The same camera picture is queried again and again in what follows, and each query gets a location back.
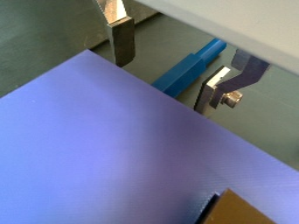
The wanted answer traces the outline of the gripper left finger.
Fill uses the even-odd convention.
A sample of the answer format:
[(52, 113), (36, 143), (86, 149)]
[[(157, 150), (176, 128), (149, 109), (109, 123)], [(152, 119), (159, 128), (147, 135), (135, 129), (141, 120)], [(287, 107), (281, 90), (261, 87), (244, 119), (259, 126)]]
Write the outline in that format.
[(126, 15), (122, 0), (93, 0), (106, 23), (106, 36), (118, 67), (136, 56), (135, 20)]

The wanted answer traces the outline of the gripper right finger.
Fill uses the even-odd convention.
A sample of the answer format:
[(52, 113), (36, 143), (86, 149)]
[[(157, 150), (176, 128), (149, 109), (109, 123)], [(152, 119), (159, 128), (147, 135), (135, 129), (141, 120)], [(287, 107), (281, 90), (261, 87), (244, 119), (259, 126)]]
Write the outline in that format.
[(231, 69), (221, 66), (201, 83), (193, 110), (203, 115), (220, 104), (233, 109), (243, 98), (239, 90), (257, 83), (269, 68), (265, 61), (240, 49), (235, 52), (231, 66), (239, 71), (236, 76), (224, 80)]

